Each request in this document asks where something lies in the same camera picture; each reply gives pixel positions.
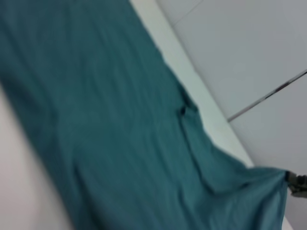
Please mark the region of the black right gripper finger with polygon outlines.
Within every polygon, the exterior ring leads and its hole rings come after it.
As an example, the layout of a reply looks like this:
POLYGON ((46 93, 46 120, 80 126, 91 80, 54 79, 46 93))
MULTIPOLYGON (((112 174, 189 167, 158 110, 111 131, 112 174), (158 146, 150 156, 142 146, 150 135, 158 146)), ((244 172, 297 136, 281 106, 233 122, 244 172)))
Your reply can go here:
POLYGON ((285 180, 291 191, 291 196, 297 198, 307 198, 307 176, 297 175, 293 172, 287 171, 285 180))

